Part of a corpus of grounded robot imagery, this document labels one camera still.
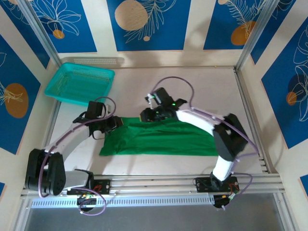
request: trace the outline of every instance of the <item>white wall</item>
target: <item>white wall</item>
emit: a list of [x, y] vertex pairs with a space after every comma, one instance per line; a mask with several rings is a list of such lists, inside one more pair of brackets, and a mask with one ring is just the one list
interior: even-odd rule
[[14, 218], [18, 199], [25, 183], [29, 153], [34, 147], [41, 148], [46, 136], [55, 101], [46, 97], [44, 90], [55, 72], [55, 67], [51, 62], [47, 70], [43, 67], [1, 7], [0, 21], [1, 36], [41, 83], [18, 153], [14, 155], [0, 148], [0, 182], [6, 185], [0, 201], [0, 230], [6, 231], [9, 230]]
[[203, 50], [217, 0], [192, 0], [183, 51], [116, 51], [106, 0], [82, 0], [97, 52], [60, 53], [65, 57], [116, 57], [121, 67], [235, 66], [242, 50]]
[[297, 0], [256, 65], [248, 58], [242, 69], [265, 148], [270, 154], [300, 230], [308, 230], [308, 198], [299, 177], [308, 174], [308, 140], [287, 149], [261, 79], [307, 18], [308, 2]]

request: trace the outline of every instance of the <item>white table surface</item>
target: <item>white table surface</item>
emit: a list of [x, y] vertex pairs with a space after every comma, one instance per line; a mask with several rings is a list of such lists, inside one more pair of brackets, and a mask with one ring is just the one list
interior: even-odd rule
[[[109, 97], [115, 100], [115, 115], [139, 117], [148, 107], [144, 97], [157, 81], [167, 76], [179, 76], [188, 80], [195, 89], [193, 106], [223, 116], [234, 113], [238, 116], [247, 135], [251, 138], [248, 121], [232, 69], [222, 68], [140, 68], [116, 69], [115, 79]], [[190, 88], [180, 80], [166, 80], [161, 83], [173, 97], [188, 100]], [[51, 142], [61, 136], [72, 121], [84, 112], [86, 107], [62, 103], [53, 130]], [[96, 133], [96, 138], [103, 137]], [[217, 161], [216, 156], [176, 155], [113, 155], [99, 156], [104, 140], [88, 138], [82, 142], [65, 161], [65, 169], [87, 169], [94, 174], [146, 175], [146, 174], [209, 174]], [[252, 152], [249, 145], [244, 153]], [[262, 173], [258, 157], [241, 160], [235, 171]]]

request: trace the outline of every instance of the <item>gray floor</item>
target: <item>gray floor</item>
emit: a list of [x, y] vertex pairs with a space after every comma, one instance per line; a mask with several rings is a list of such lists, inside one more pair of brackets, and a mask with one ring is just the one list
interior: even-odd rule
[[278, 231], [272, 194], [245, 194], [226, 211], [212, 205], [112, 207], [96, 217], [77, 209], [32, 209], [27, 231]]

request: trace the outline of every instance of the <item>orange circle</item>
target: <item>orange circle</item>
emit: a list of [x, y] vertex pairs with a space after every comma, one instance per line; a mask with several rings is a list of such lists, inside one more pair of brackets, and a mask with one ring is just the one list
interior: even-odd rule
[[144, 36], [144, 37], [143, 37], [143, 40], [144, 40], [145, 42], [148, 42], [148, 41], [150, 41], [150, 37], [149, 37], [149, 36]]
[[61, 30], [54, 30], [52, 32], [53, 36], [55, 36], [57, 39], [64, 39], [64, 33]]
[[6, 110], [11, 116], [18, 119], [24, 117], [27, 113], [29, 105], [29, 98], [26, 89], [19, 83], [12, 83], [6, 87], [6, 91], [9, 91], [8, 93], [4, 93], [7, 96], [9, 96], [10, 93], [15, 96], [22, 94], [20, 97], [17, 97], [19, 100], [8, 98], [4, 103]]
[[235, 46], [245, 45], [255, 24], [255, 21], [250, 21], [237, 27], [231, 35], [232, 44]]
[[292, 91], [287, 94], [287, 103], [293, 106], [296, 103], [296, 94]]

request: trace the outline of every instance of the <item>green cloth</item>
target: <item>green cloth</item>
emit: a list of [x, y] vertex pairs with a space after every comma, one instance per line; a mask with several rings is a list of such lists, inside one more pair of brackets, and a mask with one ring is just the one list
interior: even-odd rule
[[100, 155], [218, 155], [213, 136], [194, 125], [175, 119], [151, 123], [139, 118], [122, 118], [122, 121], [123, 126], [105, 137]]

